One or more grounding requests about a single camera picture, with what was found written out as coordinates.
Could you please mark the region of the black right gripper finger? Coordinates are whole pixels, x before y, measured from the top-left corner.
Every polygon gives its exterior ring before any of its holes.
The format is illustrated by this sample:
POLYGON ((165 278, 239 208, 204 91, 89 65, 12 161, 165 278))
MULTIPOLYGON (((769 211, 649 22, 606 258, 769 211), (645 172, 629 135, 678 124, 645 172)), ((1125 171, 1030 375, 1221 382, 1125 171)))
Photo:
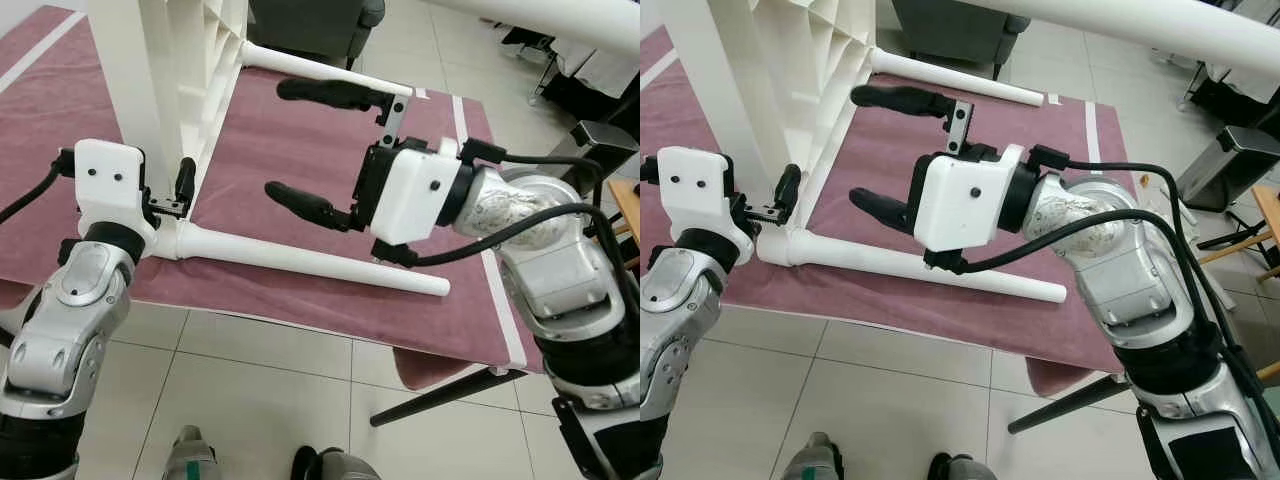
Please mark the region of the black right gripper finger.
POLYGON ((394 109, 392 93, 342 79, 285 78, 276 84, 276 95, 283 100, 305 100, 346 110, 394 109))
POLYGON ((910 204, 865 188, 851 189, 849 198, 855 207, 873 216, 882 225, 906 236, 914 236, 913 215, 915 210, 910 204))
POLYGON ((297 218, 330 230, 349 230, 349 214, 335 209, 329 200, 319 195, 289 187, 279 180, 268 182, 264 191, 271 201, 297 218))
POLYGON ((946 118, 954 113, 951 97, 910 86, 861 84, 852 88, 850 99, 860 108, 884 108, 910 116, 946 118))

